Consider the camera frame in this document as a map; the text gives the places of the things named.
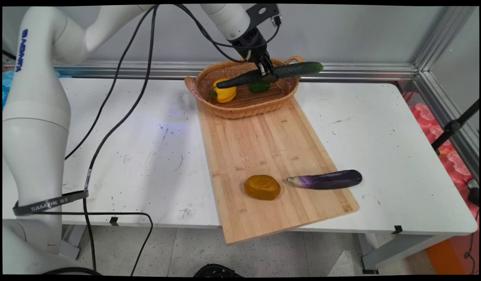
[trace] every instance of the floor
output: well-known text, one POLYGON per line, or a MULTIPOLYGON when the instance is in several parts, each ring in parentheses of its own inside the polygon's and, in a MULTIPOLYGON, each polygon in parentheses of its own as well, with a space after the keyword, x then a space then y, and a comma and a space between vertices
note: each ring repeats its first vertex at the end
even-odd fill
MULTIPOLYGON (((103 275, 130 275, 148 228, 93 226, 92 229, 97 271, 103 275)), ((377 235, 377 238, 379 245, 392 239, 384 235, 377 235)), ((91 268, 87 230, 79 248, 78 260, 91 268)), ((361 276, 359 253, 358 237, 351 233, 287 231, 227 246, 221 228, 154 228, 135 276, 191 277, 208 263, 219 263, 244 277, 361 276)), ((379 267, 379 274, 435 272, 428 256, 421 251, 379 267)))

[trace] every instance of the cucumber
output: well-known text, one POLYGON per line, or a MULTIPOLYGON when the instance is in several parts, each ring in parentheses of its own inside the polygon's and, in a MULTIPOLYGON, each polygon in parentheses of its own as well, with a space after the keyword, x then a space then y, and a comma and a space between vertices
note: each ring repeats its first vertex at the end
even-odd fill
MULTIPOLYGON (((287 64, 284 66, 276 66, 273 68, 273 73, 279 78, 288 78, 293 76, 301 76, 312 73, 319 73, 324 66, 320 62, 299 62, 297 64, 287 64)), ((217 87, 219 89, 237 87, 246 84, 252 84, 261 80, 261 73, 258 69, 246 72, 237 77, 226 81, 219 82, 217 87)))

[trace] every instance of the cutting board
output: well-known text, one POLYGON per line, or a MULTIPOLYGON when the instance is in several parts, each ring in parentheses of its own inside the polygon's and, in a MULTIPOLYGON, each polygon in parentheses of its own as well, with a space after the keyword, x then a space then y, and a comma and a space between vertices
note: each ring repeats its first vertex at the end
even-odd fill
POLYGON ((240 119, 224 119, 200 103, 202 137, 227 244, 243 242, 358 210, 348 189, 306 190, 289 176, 337 171, 297 101, 240 119), (281 186, 272 201, 252 198, 244 183, 267 174, 281 186))

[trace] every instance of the blue cloth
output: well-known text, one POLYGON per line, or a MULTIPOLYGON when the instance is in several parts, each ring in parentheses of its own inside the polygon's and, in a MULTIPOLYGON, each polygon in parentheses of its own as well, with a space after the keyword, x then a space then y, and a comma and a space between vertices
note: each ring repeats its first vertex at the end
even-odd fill
MULTIPOLYGON (((14 73, 15 73, 15 71, 3 72, 3 107, 1 108, 1 110, 3 110, 3 108, 5 108, 6 99, 8 98, 8 93, 10 92, 10 87, 12 86, 12 80, 13 80, 13 74, 14 73)), ((60 75, 60 73, 58 71, 55 71, 55 73, 57 74, 58 78, 72 78, 72 76, 60 75)))

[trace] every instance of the gray wall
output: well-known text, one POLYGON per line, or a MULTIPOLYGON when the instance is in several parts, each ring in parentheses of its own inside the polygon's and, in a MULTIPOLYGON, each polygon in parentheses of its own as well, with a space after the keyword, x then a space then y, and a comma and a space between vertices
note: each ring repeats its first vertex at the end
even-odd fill
MULTIPOLYGON (((479 7, 430 70, 461 113, 479 98, 479 7)), ((479 130, 479 112, 469 123, 479 130)))
MULTIPOLYGON (((244 4, 247 9, 253 4, 244 4)), ((187 7, 209 34, 225 42, 198 4, 187 7)), ((445 7, 399 7, 374 5, 279 4, 283 23, 268 44, 270 55, 280 59, 301 55, 319 62, 410 63, 445 11, 445 7)), ((3 7, 3 47, 15 53, 19 26, 28 7, 3 7)), ((99 7, 60 7, 82 27, 91 25, 99 7)), ((90 60, 119 60, 139 17, 131 21, 94 52, 90 60)), ((145 61, 151 16, 133 42, 127 60, 145 61)), ((195 23, 179 8, 158 9, 154 61, 221 61, 225 58, 202 36, 195 23)), ((265 38, 275 28, 260 25, 265 38)), ((234 50, 228 55, 239 57, 234 50)))

